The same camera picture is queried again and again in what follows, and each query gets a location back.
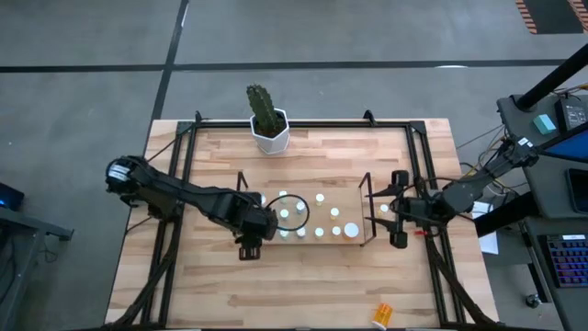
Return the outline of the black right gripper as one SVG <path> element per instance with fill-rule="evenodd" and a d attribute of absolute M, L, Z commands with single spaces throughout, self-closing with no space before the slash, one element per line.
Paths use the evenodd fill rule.
<path fill-rule="evenodd" d="M 408 246 L 408 234 L 403 229 L 404 222 L 414 222 L 421 228 L 419 234 L 432 236 L 429 200 L 431 196 L 426 192 L 425 180 L 417 176 L 412 184 L 409 183 L 407 170 L 395 170 L 391 173 L 391 184 L 385 189 L 366 195 L 367 198 L 390 197 L 395 199 L 390 203 L 391 210 L 397 215 L 397 221 L 381 218 L 367 218 L 371 223 L 372 233 L 377 233 L 377 225 L 383 226 L 390 233 L 390 243 L 396 248 Z"/>

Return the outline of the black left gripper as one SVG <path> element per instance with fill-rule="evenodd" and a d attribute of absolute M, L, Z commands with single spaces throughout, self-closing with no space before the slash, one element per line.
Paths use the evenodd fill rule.
<path fill-rule="evenodd" d="M 248 205 L 240 207 L 231 218 L 230 225 L 240 245 L 240 260 L 257 260 L 261 256 L 263 241 L 271 241 L 277 230 L 277 213 L 268 207 Z"/>

